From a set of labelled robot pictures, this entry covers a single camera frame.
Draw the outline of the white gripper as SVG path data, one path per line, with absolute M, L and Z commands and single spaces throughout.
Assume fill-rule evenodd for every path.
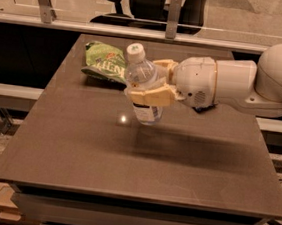
M 166 107 L 179 100 L 190 108 L 198 109 L 213 104 L 217 68 L 216 61 L 211 57 L 190 57 L 180 63 L 172 59 L 160 59 L 153 63 L 159 76 L 172 79 L 176 88 L 169 84 L 145 91 L 127 87 L 126 96 L 132 103 Z

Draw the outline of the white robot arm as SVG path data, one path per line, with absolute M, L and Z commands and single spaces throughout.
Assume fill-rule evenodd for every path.
M 133 103 L 164 107 L 180 101 L 198 109 L 227 104 L 246 114 L 282 116 L 282 44 L 266 49 L 256 62 L 190 57 L 164 64 L 164 78 L 148 86 L 128 84 Z

